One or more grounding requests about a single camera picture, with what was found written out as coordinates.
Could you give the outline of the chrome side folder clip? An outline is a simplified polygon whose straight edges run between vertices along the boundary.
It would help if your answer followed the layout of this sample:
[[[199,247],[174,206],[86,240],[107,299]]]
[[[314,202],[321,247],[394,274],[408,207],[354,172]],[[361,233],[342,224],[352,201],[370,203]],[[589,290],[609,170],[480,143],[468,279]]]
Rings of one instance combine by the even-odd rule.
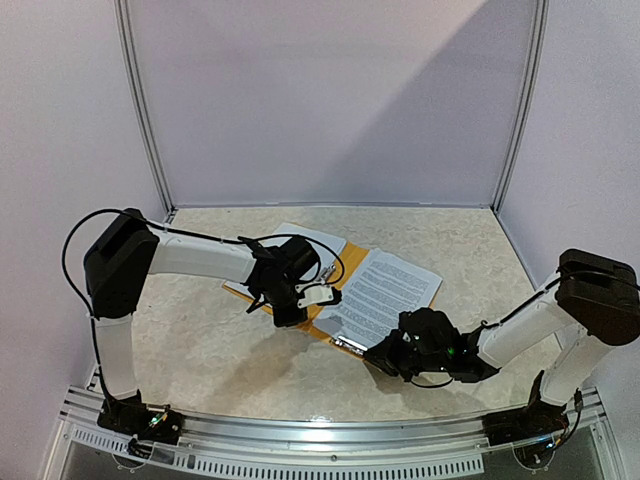
[[[367,351],[367,348],[358,344],[357,342],[354,342],[350,339],[344,338],[344,337],[335,337],[331,339],[331,343],[339,349],[342,349],[344,351],[350,352],[353,355],[356,356],[363,356],[364,353]]]

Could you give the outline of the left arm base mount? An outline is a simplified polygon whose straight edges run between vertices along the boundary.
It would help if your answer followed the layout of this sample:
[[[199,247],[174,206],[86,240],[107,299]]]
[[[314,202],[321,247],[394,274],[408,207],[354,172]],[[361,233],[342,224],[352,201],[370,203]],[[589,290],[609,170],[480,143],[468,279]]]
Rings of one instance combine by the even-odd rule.
[[[177,445],[184,426],[184,416],[168,404],[144,403],[139,391],[122,400],[107,394],[97,425],[138,440]]]

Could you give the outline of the stack of printed papers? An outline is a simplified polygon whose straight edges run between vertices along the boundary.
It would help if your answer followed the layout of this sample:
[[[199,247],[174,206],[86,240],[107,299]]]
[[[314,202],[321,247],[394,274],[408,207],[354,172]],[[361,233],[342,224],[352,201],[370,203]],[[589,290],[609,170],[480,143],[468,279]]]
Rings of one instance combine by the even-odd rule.
[[[371,250],[342,287],[341,302],[323,308],[313,326],[367,350],[398,327],[402,312],[430,306],[441,284],[429,270]]]

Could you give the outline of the left aluminium frame post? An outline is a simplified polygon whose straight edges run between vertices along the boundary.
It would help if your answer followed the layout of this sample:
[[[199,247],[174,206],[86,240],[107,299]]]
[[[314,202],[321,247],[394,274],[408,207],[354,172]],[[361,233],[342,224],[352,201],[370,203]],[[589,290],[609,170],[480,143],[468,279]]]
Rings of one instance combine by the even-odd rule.
[[[145,150],[151,176],[161,205],[165,211],[165,215],[171,217],[175,211],[175,204],[170,192],[169,182],[161,161],[159,147],[157,145],[151,122],[136,51],[130,2],[125,0],[115,0],[114,8],[122,48],[124,68],[128,79],[134,113],[136,115],[143,148]]]

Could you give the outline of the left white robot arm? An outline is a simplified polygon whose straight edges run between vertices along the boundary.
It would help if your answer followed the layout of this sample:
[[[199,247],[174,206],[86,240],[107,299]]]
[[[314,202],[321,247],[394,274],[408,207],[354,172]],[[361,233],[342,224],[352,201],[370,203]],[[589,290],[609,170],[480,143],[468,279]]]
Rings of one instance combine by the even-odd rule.
[[[277,326],[306,321],[298,285],[320,264],[311,243],[293,236],[280,246],[258,239],[218,239],[160,227],[133,208],[119,210],[84,258],[86,288],[97,321],[96,342],[102,379],[115,400],[111,419],[128,434],[148,426],[148,412],[131,397],[139,388],[134,372],[132,321],[150,275],[178,274],[244,285],[252,310],[268,304]]]

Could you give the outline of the orange file folder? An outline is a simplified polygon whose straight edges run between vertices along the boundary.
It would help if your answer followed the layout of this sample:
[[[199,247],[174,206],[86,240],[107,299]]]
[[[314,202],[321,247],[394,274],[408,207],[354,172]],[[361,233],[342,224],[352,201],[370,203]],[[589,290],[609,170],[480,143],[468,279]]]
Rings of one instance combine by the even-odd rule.
[[[296,325],[286,326],[286,329],[304,332],[351,357],[362,359],[366,350],[364,346],[345,334],[329,333],[326,329],[318,328],[314,322],[328,309],[345,302],[346,284],[364,265],[371,251],[347,240],[340,241],[340,247],[334,248],[326,240],[303,234],[297,236],[313,246],[318,260],[311,266],[313,276],[309,280],[303,278],[296,286],[306,319]]]

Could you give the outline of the chrome folder spring clip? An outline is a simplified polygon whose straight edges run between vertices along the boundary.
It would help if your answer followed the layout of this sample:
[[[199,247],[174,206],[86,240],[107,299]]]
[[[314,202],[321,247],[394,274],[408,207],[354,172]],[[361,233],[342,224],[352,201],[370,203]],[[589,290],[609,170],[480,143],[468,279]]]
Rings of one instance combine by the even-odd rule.
[[[321,270],[316,280],[320,283],[331,283],[336,274],[336,271],[337,266],[335,264],[331,264],[330,266]]]

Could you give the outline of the aluminium front rail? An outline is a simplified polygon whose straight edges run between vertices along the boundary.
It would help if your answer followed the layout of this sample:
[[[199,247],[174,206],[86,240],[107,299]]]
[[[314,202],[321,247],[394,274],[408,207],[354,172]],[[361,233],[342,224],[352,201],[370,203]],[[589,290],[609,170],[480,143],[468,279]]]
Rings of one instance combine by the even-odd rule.
[[[478,414],[397,422],[243,419],[187,413],[176,445],[145,459],[97,424],[102,398],[72,387],[60,410],[49,479],[620,479],[598,393],[549,460],[518,461],[523,443],[496,445]]]

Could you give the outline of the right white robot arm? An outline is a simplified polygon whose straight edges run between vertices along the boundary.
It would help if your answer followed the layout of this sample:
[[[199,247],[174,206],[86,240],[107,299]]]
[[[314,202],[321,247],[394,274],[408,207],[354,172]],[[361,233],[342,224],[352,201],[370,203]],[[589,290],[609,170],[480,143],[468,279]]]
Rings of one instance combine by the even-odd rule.
[[[639,285],[632,266],[568,249],[546,282],[502,320],[462,333],[442,311],[405,311],[364,358],[406,382],[422,373],[445,373],[454,381],[478,383],[566,328],[576,331],[573,343],[538,375],[529,405],[517,415],[521,432],[537,436],[605,356],[638,339]]]

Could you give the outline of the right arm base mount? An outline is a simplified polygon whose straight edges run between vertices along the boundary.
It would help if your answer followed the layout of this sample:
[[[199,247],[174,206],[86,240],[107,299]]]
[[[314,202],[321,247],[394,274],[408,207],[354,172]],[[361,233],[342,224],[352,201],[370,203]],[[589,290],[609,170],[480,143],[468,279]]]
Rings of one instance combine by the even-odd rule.
[[[559,448],[575,433],[581,420],[583,397],[580,389],[574,393],[576,419],[570,426],[566,406],[556,406],[542,400],[541,383],[544,371],[535,378],[524,407],[486,414],[482,417],[483,432],[492,446],[517,442],[533,437],[547,439],[546,450]]]

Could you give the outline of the right aluminium frame post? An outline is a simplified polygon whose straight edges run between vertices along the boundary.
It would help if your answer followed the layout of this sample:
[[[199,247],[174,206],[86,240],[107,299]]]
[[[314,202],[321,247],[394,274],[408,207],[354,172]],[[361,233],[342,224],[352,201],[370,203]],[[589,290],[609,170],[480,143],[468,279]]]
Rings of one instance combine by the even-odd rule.
[[[526,50],[523,77],[517,101],[516,115],[509,136],[503,167],[494,191],[491,210],[495,216],[500,214],[507,197],[509,185],[515,170],[517,156],[524,138],[524,132],[534,96],[535,84],[539,72],[541,53],[549,11],[549,2],[538,0],[534,4],[534,15]]]

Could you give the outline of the aluminium frame post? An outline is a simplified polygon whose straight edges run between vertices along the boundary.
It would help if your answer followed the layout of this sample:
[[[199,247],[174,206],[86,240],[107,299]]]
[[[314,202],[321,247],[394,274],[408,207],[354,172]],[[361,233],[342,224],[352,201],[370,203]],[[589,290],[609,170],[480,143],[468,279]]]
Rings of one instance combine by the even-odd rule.
[[[130,2],[125,0],[115,0],[114,8],[122,48],[124,68],[128,79],[134,113],[136,115],[143,148],[145,150],[151,176],[161,205],[165,211],[165,215],[171,217],[175,211],[175,204],[170,192],[169,182],[161,161],[159,147],[157,145],[151,122],[136,51]]]
[[[503,167],[494,191],[491,210],[495,216],[500,214],[507,197],[509,185],[515,170],[517,156],[524,138],[524,132],[534,96],[535,84],[539,72],[541,53],[549,11],[549,2],[538,0],[534,4],[534,15],[526,50],[523,77],[517,101],[516,115],[509,136]]]

